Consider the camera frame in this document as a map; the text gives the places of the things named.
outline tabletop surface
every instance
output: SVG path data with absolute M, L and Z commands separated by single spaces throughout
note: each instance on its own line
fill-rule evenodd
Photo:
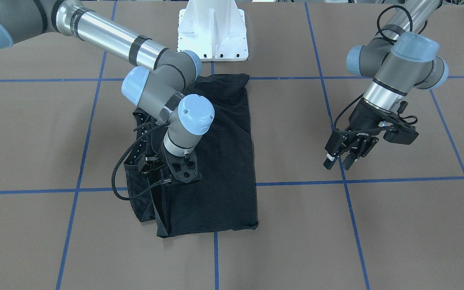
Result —
M 85 5 L 176 48 L 186 4 Z M 348 171 L 322 166 L 324 145 L 370 84 L 345 58 L 386 6 L 238 5 L 249 59 L 201 75 L 251 76 L 258 229 L 160 239 L 139 223 L 109 178 L 135 139 L 120 92 L 132 66 L 48 33 L 0 51 L 0 289 L 464 289 L 464 5 L 423 32 L 450 77 L 408 95 L 418 139 L 380 142 Z

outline fabric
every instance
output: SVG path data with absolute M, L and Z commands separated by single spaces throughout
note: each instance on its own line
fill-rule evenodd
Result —
M 158 186 L 151 195 L 131 200 L 141 222 L 155 219 L 159 237 L 189 233 L 255 229 L 257 198 L 253 146 L 250 136 L 250 111 L 245 85 L 246 74 L 222 74 L 198 77 L 183 94 L 203 95 L 214 105 L 215 117 L 209 131 L 195 148 L 203 179 L 176 187 Z M 155 121 L 142 109 L 134 113 L 137 125 Z M 139 130 L 139 137 L 151 125 Z M 154 155 L 162 143 L 166 128 L 144 138 L 125 160 L 128 195 L 133 197 L 160 178 L 164 168 L 145 178 L 137 169 L 140 154 Z

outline black cloth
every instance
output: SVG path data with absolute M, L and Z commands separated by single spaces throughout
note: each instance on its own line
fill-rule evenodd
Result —
M 198 77 L 182 92 L 208 98 L 214 105 L 215 116 L 210 129 L 195 148 L 203 179 L 182 186 L 157 186 L 151 195 L 145 194 L 130 201 L 141 222 L 156 220 L 157 236 L 256 229 L 254 155 L 245 89 L 248 80 L 246 74 Z M 155 121 L 140 108 L 133 115 L 137 125 Z M 152 126 L 155 124 L 139 130 L 137 136 Z M 154 155 L 165 133 L 166 128 L 162 128 L 144 138 L 144 142 L 125 160 L 129 197 L 168 176 L 167 167 L 148 178 L 137 169 L 139 156 L 143 152 Z

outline blue tape grid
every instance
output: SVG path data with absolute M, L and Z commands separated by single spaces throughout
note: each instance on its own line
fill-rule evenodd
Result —
M 114 7 L 112 10 L 112 17 L 111 19 L 114 19 L 115 13 L 116 13 L 116 4 L 117 1 L 114 1 Z M 325 98 L 325 104 L 327 107 L 327 113 L 329 115 L 330 121 L 331 121 L 331 127 L 332 127 L 332 115 L 330 111 L 330 106 L 328 103 L 328 97 L 327 97 L 327 91 L 325 87 L 325 79 L 367 79 L 366 77 L 358 77 L 358 76 L 339 76 L 339 77 L 324 77 L 320 65 L 320 59 L 317 51 L 317 46 L 315 42 L 315 35 L 313 33 L 313 26 L 311 22 L 311 17 L 309 15 L 309 9 L 307 6 L 307 3 L 304 4 L 305 10 L 306 10 L 306 16 L 308 20 L 308 25 L 309 25 L 309 31 L 311 33 L 311 40 L 313 41 L 313 48 L 315 50 L 315 57 L 316 57 L 316 62 L 317 62 L 317 67 L 319 70 L 319 76 L 318 77 L 250 77 L 250 80 L 284 80 L 284 79 L 320 79 L 322 88 L 323 88 L 323 94 Z M 22 190 L 22 191 L 0 191 L 0 195 L 5 195 L 5 194 L 30 194 L 30 193 L 75 193 L 73 202 L 72 202 L 72 209 L 70 213 L 70 220 L 68 224 L 68 231 L 66 233 L 66 242 L 64 244 L 64 250 L 62 254 L 62 260 L 61 260 L 61 265 L 59 269 L 59 275 L 57 279 L 57 287 L 56 289 L 59 290 L 61 286 L 61 281 L 62 281 L 62 275 L 63 275 L 63 270 L 65 267 L 65 262 L 66 262 L 66 255 L 68 252 L 68 245 L 69 245 L 69 240 L 70 240 L 70 233 L 72 230 L 72 225 L 73 225 L 73 220 L 74 220 L 74 215 L 76 212 L 76 203 L 77 199 L 79 196 L 79 193 L 82 192 L 92 192 L 92 191 L 111 191 L 110 187 L 102 187 L 102 188 L 81 188 L 81 178 L 83 176 L 83 167 L 85 165 L 85 157 L 87 155 L 87 150 L 88 150 L 88 145 L 89 145 L 89 140 L 90 140 L 90 134 L 91 134 L 91 126 L 92 126 L 92 119 L 95 113 L 95 107 L 98 99 L 98 94 L 99 94 L 99 89 L 101 87 L 101 82 L 102 81 L 123 81 L 122 78 L 103 78 L 103 69 L 105 66 L 105 60 L 106 60 L 106 53 L 103 53 L 103 59 L 101 61 L 101 69 L 99 72 L 99 77 L 97 79 L 0 79 L 0 83 L 24 83 L 24 82 L 63 82 L 63 81 L 97 81 L 97 86 L 96 86 L 96 92 L 94 96 L 94 101 L 93 101 L 93 106 L 92 106 L 92 111 L 91 111 L 91 117 L 89 121 L 89 127 L 87 130 L 87 135 L 85 138 L 85 146 L 83 149 L 83 156 L 81 160 L 81 166 L 80 166 L 80 173 L 79 173 L 79 178 L 77 181 L 76 188 L 65 188 L 65 189 L 31 189 L 31 190 Z M 214 74 L 214 62 L 211 62 L 211 73 Z M 449 76 L 450 79 L 464 79 L 464 75 L 459 75 L 459 76 Z M 447 132 L 447 135 L 449 136 L 449 140 L 453 146 L 453 149 L 456 153 L 456 157 L 458 158 L 459 165 L 462 168 L 462 171 L 464 173 L 464 164 L 462 162 L 462 159 L 459 155 L 459 152 L 457 151 L 457 147 L 455 145 L 455 142 L 450 134 L 449 127 L 447 126 L 447 123 L 443 117 L 443 114 L 440 110 L 440 106 L 438 105 L 438 102 L 436 101 L 436 97 L 431 90 L 431 96 L 433 98 L 433 101 L 436 105 L 436 108 L 438 110 L 438 114 L 440 115 L 440 118 L 442 119 L 444 128 Z M 352 209 L 352 202 L 350 200 L 350 193 L 348 192 L 348 184 L 350 183 L 381 183 L 381 182 L 423 182 L 423 181 L 433 181 L 433 180 L 464 180 L 464 176 L 444 176 L 444 177 L 432 177 L 432 178 L 382 178 L 382 179 L 368 179 L 368 180 L 347 180 L 344 170 L 341 167 L 341 176 L 342 180 L 313 180 L 313 181 L 302 181 L 302 182 L 260 182 L 257 183 L 256 186 L 291 186 L 291 185 L 320 185 L 320 184 L 343 184 L 345 192 L 346 192 L 346 200 L 348 203 L 348 209 L 350 211 L 350 218 L 352 219 L 352 226 L 354 230 L 354 235 L 356 238 L 356 244 L 358 247 L 359 251 L 359 259 L 361 261 L 361 266 L 363 270 L 363 275 L 365 278 L 365 283 L 366 283 L 366 288 L 367 290 L 370 290 L 370 284 L 368 280 L 368 275 L 367 275 L 367 270 L 366 266 L 364 263 L 364 258 L 363 258 L 363 251 L 361 248 L 361 243 L 359 239 L 359 234 L 357 231 L 357 226 L 355 222 L 355 216 L 354 212 Z M 118 188 L 118 190 L 125 190 L 126 187 L 121 187 Z M 214 279 L 215 279 L 215 289 L 219 290 L 219 259 L 218 259 L 218 233 L 214 233 Z

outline white plastic bracket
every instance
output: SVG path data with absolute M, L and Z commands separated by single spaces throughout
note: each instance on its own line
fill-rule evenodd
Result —
M 189 0 L 178 14 L 177 49 L 193 51 L 201 61 L 247 60 L 244 11 L 234 0 Z

